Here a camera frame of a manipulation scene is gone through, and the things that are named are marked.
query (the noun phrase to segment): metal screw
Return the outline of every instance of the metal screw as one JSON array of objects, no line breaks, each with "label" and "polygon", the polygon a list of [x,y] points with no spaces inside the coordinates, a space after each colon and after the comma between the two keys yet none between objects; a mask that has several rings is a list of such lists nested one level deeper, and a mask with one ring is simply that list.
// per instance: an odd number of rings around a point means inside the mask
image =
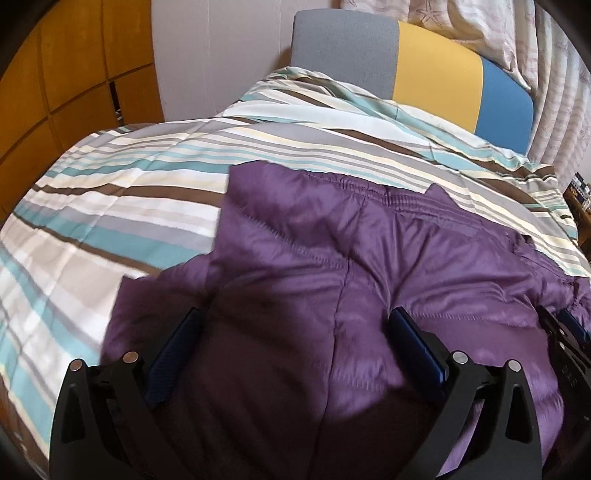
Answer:
[{"label": "metal screw", "polygon": [[70,363],[70,370],[77,372],[80,368],[82,368],[82,360],[78,358],[76,360],[72,360]]},{"label": "metal screw", "polygon": [[123,361],[126,364],[132,364],[134,362],[136,362],[139,358],[139,354],[138,352],[127,352],[124,356],[123,356]]},{"label": "metal screw", "polygon": [[509,360],[509,368],[514,372],[518,372],[521,370],[521,364],[517,360]]},{"label": "metal screw", "polygon": [[453,352],[452,358],[455,362],[457,362],[460,365],[468,363],[468,356],[464,352],[461,352],[459,350],[457,352]]}]

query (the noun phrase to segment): wooden cabinet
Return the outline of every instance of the wooden cabinet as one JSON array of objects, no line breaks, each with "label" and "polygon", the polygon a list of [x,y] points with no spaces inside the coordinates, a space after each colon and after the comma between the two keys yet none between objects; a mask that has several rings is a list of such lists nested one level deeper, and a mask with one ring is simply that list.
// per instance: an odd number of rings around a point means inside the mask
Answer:
[{"label": "wooden cabinet", "polygon": [[0,79],[0,158],[46,116],[37,56],[38,30],[18,50]]},{"label": "wooden cabinet", "polygon": [[103,0],[103,34],[109,78],[154,61],[151,0]]},{"label": "wooden cabinet", "polygon": [[115,81],[115,87],[126,124],[164,121],[153,65],[122,76]]},{"label": "wooden cabinet", "polygon": [[70,148],[93,132],[118,126],[107,85],[77,97],[54,113],[51,119],[64,148]]},{"label": "wooden cabinet", "polygon": [[0,164],[0,207],[12,211],[27,189],[60,156],[47,121],[31,131]]},{"label": "wooden cabinet", "polygon": [[60,0],[41,21],[49,110],[106,80],[101,0]]}]

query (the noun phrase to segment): starfish pattern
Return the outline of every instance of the starfish pattern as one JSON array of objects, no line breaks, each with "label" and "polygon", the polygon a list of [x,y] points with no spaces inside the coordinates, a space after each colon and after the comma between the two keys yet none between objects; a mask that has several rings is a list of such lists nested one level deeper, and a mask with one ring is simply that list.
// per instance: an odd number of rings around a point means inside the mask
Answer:
[{"label": "starfish pattern", "polygon": [[426,25],[428,22],[435,23],[439,28],[443,28],[443,25],[439,21],[439,16],[444,13],[443,10],[434,10],[431,6],[431,0],[425,1],[424,8],[417,8],[417,13],[421,15],[421,23]]}]

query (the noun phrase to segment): purple jacket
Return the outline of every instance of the purple jacket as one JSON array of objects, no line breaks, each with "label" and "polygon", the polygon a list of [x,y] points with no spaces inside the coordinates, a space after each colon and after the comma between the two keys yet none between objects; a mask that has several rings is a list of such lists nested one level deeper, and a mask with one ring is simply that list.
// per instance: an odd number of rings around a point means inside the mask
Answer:
[{"label": "purple jacket", "polygon": [[450,351],[523,364],[545,458],[563,402],[534,307],[586,326],[591,310],[586,279],[437,185],[419,194],[262,161],[232,167],[211,254],[123,279],[103,360],[204,302],[199,347],[155,416],[198,478],[219,479],[392,478],[436,413],[382,333],[396,306]]}]

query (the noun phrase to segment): striped bed sheet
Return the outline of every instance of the striped bed sheet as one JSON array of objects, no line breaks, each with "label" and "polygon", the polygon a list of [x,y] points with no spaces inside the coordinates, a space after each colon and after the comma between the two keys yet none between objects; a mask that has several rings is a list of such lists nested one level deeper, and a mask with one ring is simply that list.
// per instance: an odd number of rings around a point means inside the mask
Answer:
[{"label": "striped bed sheet", "polygon": [[90,135],[0,231],[0,403],[42,471],[64,372],[97,363],[121,277],[211,251],[228,168],[260,159],[416,192],[438,183],[591,277],[551,166],[318,72],[279,70],[214,118]]}]

